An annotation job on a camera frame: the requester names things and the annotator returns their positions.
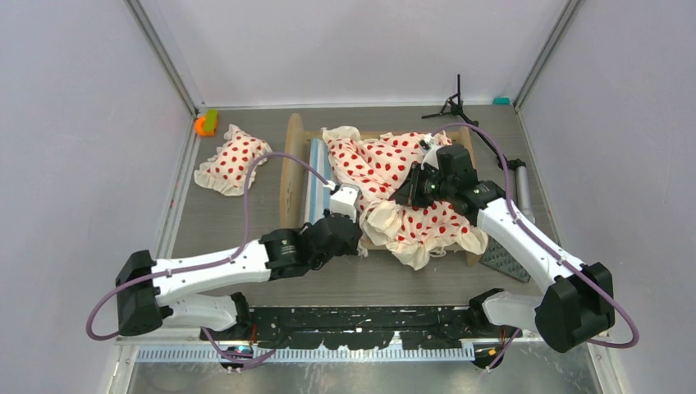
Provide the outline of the blue striped mattress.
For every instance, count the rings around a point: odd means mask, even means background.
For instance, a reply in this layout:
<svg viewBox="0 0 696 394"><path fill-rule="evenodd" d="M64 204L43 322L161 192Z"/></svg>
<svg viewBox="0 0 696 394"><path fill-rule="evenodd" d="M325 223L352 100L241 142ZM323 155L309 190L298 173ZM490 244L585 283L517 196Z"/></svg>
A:
<svg viewBox="0 0 696 394"><path fill-rule="evenodd" d="M309 158L306 162L323 178L333 180L328 149L323 140L314 138L309 142ZM329 200L329 189L312 172L307 172L303 222L315 223L322 218Z"/></svg>

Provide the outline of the strawberry print ruffled blanket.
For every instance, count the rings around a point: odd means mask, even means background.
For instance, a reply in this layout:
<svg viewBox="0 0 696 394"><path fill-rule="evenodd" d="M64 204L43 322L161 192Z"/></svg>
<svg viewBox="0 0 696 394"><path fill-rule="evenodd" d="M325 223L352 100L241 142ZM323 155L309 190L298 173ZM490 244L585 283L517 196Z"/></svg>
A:
<svg viewBox="0 0 696 394"><path fill-rule="evenodd" d="M333 176L359 189L359 226L372 245L415 270L451 246L475 255L486 251L488 235L429 185L437 177L433 150L452 143L447 135L365 136L353 126L339 126L323 129L322 139Z"/></svg>

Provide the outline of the strawberry print small pillow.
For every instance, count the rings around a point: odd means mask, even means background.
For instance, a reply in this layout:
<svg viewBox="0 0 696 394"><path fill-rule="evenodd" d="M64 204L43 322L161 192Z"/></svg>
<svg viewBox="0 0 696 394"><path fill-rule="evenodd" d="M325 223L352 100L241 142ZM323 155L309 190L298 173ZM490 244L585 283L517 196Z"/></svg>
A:
<svg viewBox="0 0 696 394"><path fill-rule="evenodd" d="M194 171L195 184L221 195L242 196L251 163L258 157L271 153L271 146L258 137L230 124L223 135L224 143L216 148L216 154Z"/></svg>

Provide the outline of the wooden pet bed frame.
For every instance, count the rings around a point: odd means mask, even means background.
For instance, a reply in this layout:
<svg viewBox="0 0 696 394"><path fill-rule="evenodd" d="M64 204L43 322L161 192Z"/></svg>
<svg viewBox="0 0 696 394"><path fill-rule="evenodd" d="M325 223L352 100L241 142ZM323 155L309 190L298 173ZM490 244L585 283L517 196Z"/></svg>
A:
<svg viewBox="0 0 696 394"><path fill-rule="evenodd" d="M457 131L447 132L446 135L453 143L462 144L469 150L471 162L476 167L470 132L470 128L462 126ZM319 131L306 131L300 114L293 113L288 122L285 153L308 163L309 143L313 138L319 137ZM279 199L281 227L293 227L305 222L304 208L308 202L305 191L311 176L311 172L305 166L290 159L283 161Z"/></svg>

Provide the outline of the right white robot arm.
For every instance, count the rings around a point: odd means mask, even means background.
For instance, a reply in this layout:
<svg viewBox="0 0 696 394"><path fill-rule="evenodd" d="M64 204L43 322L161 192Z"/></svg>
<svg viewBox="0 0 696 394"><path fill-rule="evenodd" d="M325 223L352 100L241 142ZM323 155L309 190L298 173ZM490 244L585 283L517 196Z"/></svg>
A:
<svg viewBox="0 0 696 394"><path fill-rule="evenodd" d="M500 326L538 333L565 353L616 322L613 281L601 263L588 265L566 253L536 228L493 181L480 181L461 144L433 147L413 163L391 195L397 204L431 208L447 202L511 254L531 276L540 296L492 289L470 300L469 328L480 337Z"/></svg>

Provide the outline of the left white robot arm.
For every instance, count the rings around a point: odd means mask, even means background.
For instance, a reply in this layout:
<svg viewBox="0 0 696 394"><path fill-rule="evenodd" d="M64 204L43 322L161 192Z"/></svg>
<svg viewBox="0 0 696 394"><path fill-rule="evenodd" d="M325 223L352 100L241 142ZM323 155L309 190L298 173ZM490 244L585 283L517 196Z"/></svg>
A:
<svg viewBox="0 0 696 394"><path fill-rule="evenodd" d="M153 259L134 252L116 278L118 332L135 337L164 323L203 326L233 340L245 338L252 319L238 296L210 291L242 283L300 277L337 256L356 255L362 231L359 188L338 186L314 223L277 229L242 247L183 259Z"/></svg>

